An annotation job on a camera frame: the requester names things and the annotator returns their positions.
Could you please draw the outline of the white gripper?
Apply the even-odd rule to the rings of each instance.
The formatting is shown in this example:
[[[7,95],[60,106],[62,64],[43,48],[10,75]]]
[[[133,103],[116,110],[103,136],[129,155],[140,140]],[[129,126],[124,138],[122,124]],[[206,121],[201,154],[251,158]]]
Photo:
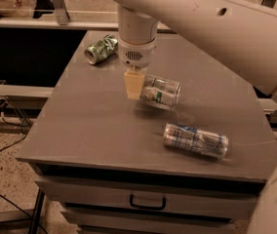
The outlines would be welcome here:
[[[127,97],[129,99],[139,99],[144,84],[144,72],[151,64],[156,48],[156,40],[144,44],[130,44],[122,38],[118,41],[118,57],[126,67],[124,81]]]

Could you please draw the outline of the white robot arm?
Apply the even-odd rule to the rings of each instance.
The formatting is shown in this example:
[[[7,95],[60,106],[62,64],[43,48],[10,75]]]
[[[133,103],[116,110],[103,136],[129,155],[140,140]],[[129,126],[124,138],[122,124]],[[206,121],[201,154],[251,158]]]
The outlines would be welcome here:
[[[277,10],[244,0],[113,1],[129,96],[139,95],[139,71],[150,64],[164,23],[277,102]]]

